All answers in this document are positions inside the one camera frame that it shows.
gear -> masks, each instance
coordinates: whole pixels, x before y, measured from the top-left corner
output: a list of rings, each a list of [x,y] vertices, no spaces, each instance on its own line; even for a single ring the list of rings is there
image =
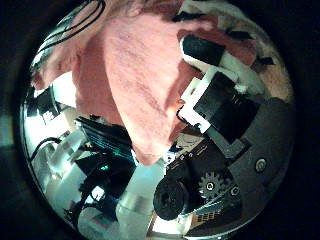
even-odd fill
[[[199,192],[202,198],[211,201],[227,190],[230,180],[225,179],[219,173],[206,173],[199,182]]]

black cable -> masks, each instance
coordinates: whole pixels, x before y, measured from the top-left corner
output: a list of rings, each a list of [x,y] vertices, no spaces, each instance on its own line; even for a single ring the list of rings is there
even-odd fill
[[[42,144],[46,143],[46,142],[55,142],[57,144],[61,143],[61,140],[59,138],[55,138],[55,137],[49,137],[49,138],[46,138],[44,140],[42,140],[38,145],[37,147],[35,148],[35,150],[33,151],[31,157],[29,158],[29,162],[31,162],[37,155],[40,147],[42,146]]]
[[[48,49],[48,48],[50,48],[50,47],[53,47],[53,46],[55,46],[55,45],[58,45],[58,44],[60,44],[60,43],[62,43],[62,42],[67,41],[68,39],[70,39],[70,38],[74,37],[75,35],[77,35],[78,33],[82,32],[84,29],[86,29],[86,28],[89,27],[91,24],[93,24],[95,21],[97,21],[98,18],[101,16],[101,14],[104,12],[104,9],[106,8],[106,3],[105,3],[103,0],[99,0],[98,6],[99,6],[99,7],[102,6],[101,9],[100,9],[100,12],[99,12],[98,15],[97,15],[94,19],[92,19],[89,23],[87,23],[86,25],[84,25],[84,26],[81,27],[79,30],[75,31],[74,33],[70,34],[69,36],[67,36],[67,37],[65,37],[65,38],[63,38],[63,39],[60,39],[60,40],[58,40],[58,41],[56,41],[56,42],[50,43],[50,44],[48,44],[47,46],[44,46],[43,48],[41,48],[41,49],[37,52],[37,54],[39,54],[40,52],[42,52],[42,51],[44,51],[44,50],[46,50],[46,49]]]
[[[76,25],[74,25],[74,26],[72,26],[72,27],[69,27],[69,28],[64,29],[64,30],[62,30],[62,31],[60,31],[60,32],[57,32],[57,33],[55,33],[55,34],[52,34],[52,35],[48,36],[44,41],[46,42],[46,41],[48,41],[48,40],[50,40],[50,39],[52,39],[52,38],[54,38],[54,37],[56,37],[56,36],[58,36],[58,35],[60,35],[60,34],[69,32],[69,31],[71,31],[72,29],[75,29],[75,28],[79,27],[82,23],[84,23],[85,21],[87,21],[92,15],[94,15],[94,14],[98,11],[99,6],[100,6],[100,1],[97,0],[97,2],[98,2],[98,4],[97,4],[96,8],[95,8],[87,17],[85,17],[84,19],[82,19],[79,23],[77,23]],[[81,12],[84,8],[86,8],[86,7],[89,5],[89,3],[90,3],[90,1],[87,2],[87,4],[80,10],[80,12]]]
[[[90,192],[89,196],[92,198],[93,201],[98,203],[99,201],[92,195],[92,191]]]

metal gear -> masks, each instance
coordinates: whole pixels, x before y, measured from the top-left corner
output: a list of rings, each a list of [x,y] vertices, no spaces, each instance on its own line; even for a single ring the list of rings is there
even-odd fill
[[[206,173],[199,182],[199,192],[202,198],[211,201],[227,190],[229,179],[224,179],[219,173]]]

pink towel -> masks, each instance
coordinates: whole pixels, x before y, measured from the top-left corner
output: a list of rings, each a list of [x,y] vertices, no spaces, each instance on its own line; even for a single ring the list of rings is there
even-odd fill
[[[216,16],[173,23],[181,1],[155,2],[131,17],[105,13],[90,29],[56,46],[33,79],[41,89],[72,70],[77,109],[124,126],[145,165],[161,157],[185,127],[175,116],[178,101],[192,78],[201,77],[182,59],[182,37],[193,34],[224,45],[247,65],[256,57],[254,41],[229,38],[217,28]]]

screw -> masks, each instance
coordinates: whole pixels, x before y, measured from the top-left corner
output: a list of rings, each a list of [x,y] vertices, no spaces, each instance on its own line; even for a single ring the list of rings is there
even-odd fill
[[[230,191],[232,196],[237,196],[240,193],[240,188],[238,186],[235,186]]]
[[[202,128],[202,125],[200,123],[196,123],[193,127],[198,130]]]
[[[212,182],[207,183],[207,190],[212,191],[214,189],[214,184]]]
[[[262,173],[267,167],[267,161],[263,158],[259,159],[257,162],[256,162],[256,171],[258,173]]]

